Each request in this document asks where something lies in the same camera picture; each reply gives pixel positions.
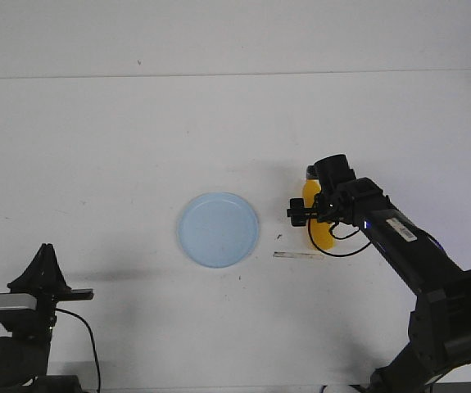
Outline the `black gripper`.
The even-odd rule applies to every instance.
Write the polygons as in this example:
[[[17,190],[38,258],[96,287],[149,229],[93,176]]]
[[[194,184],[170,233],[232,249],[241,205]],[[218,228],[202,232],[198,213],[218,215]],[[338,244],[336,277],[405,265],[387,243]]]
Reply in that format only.
[[[292,226],[306,226],[309,220],[317,222],[335,223],[343,222],[344,215],[342,203],[337,193],[318,193],[315,195],[311,206],[305,203],[301,197],[292,198],[287,208],[287,217]]]
[[[42,284],[48,268],[48,284]],[[91,300],[92,288],[73,289],[67,285],[58,264],[53,244],[43,243],[24,272],[7,284],[10,306],[6,315],[11,318],[43,317],[53,314],[59,302]]]

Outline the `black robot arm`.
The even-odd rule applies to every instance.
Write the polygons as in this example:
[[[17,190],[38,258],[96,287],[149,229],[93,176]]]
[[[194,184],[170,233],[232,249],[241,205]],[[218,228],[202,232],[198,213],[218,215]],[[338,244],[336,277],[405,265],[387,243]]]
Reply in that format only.
[[[66,283],[54,246],[42,244],[25,271],[0,293],[0,392],[82,392],[76,375],[49,375],[48,361],[60,302],[86,301],[92,289]]]
[[[306,169],[320,191],[307,206],[292,198],[294,227],[325,222],[362,232],[415,294],[409,342],[387,366],[376,369],[359,392],[426,392],[453,369],[471,364],[471,269],[461,269],[430,234],[412,223],[370,178],[357,178],[345,155]]]

